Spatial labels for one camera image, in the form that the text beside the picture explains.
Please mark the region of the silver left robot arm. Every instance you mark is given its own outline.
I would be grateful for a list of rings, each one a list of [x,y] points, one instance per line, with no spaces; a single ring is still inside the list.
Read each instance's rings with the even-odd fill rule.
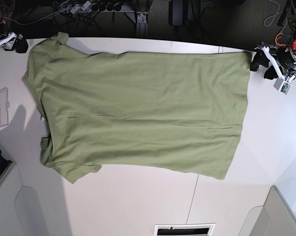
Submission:
[[[288,0],[283,8],[276,1],[276,13],[264,19],[264,26],[269,27],[279,16],[277,25],[281,28],[274,39],[274,44],[261,43],[250,64],[250,71],[258,71],[260,66],[267,70],[264,78],[282,79],[289,83],[296,78],[296,0]]]

